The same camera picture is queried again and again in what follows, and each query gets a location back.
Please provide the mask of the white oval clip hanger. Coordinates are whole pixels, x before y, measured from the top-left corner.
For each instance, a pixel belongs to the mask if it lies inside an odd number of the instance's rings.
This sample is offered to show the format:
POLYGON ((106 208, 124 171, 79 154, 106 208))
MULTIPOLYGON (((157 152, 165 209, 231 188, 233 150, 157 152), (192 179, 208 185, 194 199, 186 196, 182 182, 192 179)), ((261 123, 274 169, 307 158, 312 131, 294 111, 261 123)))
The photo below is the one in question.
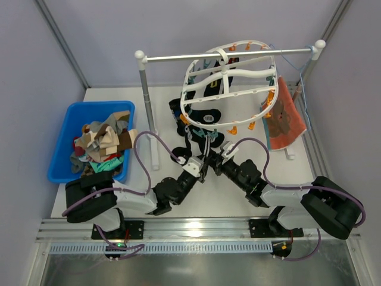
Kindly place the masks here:
POLYGON ((187 55, 180 94, 181 118, 186 123, 235 132, 239 125, 253 126, 270 117, 280 94, 275 57, 281 51, 260 41, 239 41, 212 48, 203 54, 187 55), (243 115, 212 122, 198 119, 194 106, 211 103, 248 105, 243 115))

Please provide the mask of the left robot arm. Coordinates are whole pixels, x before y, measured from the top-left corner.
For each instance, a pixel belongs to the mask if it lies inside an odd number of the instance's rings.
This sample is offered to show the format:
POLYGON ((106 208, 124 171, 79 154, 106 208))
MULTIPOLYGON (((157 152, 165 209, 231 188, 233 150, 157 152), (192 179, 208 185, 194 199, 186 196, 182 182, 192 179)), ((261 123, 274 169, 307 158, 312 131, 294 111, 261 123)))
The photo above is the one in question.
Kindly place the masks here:
POLYGON ((184 170, 175 179, 164 178, 147 193, 127 189, 110 171, 71 181, 65 185, 66 207, 62 216, 69 223, 92 222, 104 232, 123 228, 129 210, 159 216, 183 202, 197 182, 203 183, 206 168, 193 176, 184 170))

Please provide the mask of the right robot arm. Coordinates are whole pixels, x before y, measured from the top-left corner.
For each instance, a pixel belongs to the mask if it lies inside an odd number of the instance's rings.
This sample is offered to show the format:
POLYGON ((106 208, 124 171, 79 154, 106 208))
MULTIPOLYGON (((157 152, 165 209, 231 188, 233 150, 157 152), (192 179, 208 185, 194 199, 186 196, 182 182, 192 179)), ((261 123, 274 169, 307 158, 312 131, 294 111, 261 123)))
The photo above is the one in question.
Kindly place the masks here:
POLYGON ((265 181, 254 162, 236 164, 213 153, 209 163, 217 176, 225 175, 255 207, 272 208, 267 219, 275 236, 294 229, 315 228, 341 240, 349 237, 363 205, 324 176, 302 186, 275 186, 265 181))

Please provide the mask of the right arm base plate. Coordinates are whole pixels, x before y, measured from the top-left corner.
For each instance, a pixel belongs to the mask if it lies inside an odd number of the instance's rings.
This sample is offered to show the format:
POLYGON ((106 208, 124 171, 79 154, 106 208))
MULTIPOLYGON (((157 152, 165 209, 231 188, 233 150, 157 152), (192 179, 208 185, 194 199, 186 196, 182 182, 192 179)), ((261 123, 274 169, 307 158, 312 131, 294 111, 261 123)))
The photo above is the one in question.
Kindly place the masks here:
POLYGON ((279 222, 270 222, 268 219, 250 219, 248 226, 251 238, 299 238, 304 236, 301 228, 288 230, 279 222))

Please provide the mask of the grey striped sock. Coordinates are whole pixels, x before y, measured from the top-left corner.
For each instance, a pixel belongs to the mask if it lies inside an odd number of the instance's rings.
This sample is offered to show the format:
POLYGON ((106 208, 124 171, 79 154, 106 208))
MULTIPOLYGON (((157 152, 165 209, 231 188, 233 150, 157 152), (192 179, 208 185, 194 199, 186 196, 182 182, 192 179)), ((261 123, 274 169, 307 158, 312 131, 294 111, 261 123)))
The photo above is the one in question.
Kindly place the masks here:
POLYGON ((119 135, 124 129, 127 129, 129 123, 130 113, 128 111, 119 111, 112 113, 103 122, 93 121, 88 129, 91 132, 97 133, 103 125, 111 126, 114 131, 119 135))

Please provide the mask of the black blue sport sock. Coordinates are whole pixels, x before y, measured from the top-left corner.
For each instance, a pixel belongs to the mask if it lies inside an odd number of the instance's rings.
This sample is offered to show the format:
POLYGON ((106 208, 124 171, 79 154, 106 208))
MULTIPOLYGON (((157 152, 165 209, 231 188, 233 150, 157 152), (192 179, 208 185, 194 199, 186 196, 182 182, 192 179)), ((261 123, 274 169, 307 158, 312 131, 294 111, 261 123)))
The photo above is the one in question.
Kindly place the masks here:
POLYGON ((189 117, 195 122, 200 122, 204 125, 212 125, 221 119, 221 111, 218 109, 191 110, 189 112, 189 117))
POLYGON ((181 109, 180 109, 180 99, 175 98, 171 100, 169 103, 170 110, 172 112, 172 115, 175 119, 176 125, 177 125, 177 130, 176 132, 180 136, 185 135, 185 124, 184 122, 180 119, 180 115, 182 115, 181 109))

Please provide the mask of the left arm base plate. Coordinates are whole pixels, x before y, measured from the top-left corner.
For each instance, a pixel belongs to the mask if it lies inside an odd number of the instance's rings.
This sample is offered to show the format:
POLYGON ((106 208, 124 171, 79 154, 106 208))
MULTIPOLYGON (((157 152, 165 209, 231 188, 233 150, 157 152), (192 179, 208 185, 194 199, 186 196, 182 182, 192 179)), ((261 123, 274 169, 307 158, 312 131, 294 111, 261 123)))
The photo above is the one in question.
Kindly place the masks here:
POLYGON ((125 220, 124 226, 110 232, 104 232, 108 240, 142 240, 145 222, 143 220, 125 220))

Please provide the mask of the navy christmas sock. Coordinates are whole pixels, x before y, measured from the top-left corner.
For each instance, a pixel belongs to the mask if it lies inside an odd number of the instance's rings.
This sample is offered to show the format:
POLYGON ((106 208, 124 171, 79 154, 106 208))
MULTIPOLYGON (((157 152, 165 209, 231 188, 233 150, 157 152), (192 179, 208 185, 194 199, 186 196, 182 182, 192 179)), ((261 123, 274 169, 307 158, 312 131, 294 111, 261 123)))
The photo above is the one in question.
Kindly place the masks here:
MULTIPOLYGON (((237 63, 237 62, 239 62, 239 57, 230 58, 228 64, 237 63)), ((218 66, 220 66, 220 64, 216 60, 214 67, 218 67, 218 66)), ((203 97, 211 97, 211 96, 220 94, 221 81, 222 79, 218 79, 209 83, 205 87, 203 97)), ((229 76, 229 87, 231 87, 232 82, 233 82, 233 76, 229 76)))

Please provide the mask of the beige brown striped sock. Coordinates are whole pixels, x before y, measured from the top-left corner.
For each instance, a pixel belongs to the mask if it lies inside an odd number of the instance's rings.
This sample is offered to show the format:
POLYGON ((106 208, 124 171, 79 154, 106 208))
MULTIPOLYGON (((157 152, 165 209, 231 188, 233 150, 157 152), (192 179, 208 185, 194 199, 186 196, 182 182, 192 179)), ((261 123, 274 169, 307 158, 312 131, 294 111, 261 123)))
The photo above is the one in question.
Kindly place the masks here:
POLYGON ((100 155, 103 156, 108 156, 112 155, 114 153, 119 153, 125 150, 132 149, 135 143, 135 139, 138 135, 138 130, 137 129, 131 129, 126 132, 121 133, 117 138, 118 138, 118 144, 117 145, 112 145, 110 147, 104 147, 100 148, 100 155))
POLYGON ((103 127, 97 132, 84 133, 80 140, 86 148, 94 145, 95 147, 104 148, 118 144, 118 134, 111 126, 103 125, 103 127))

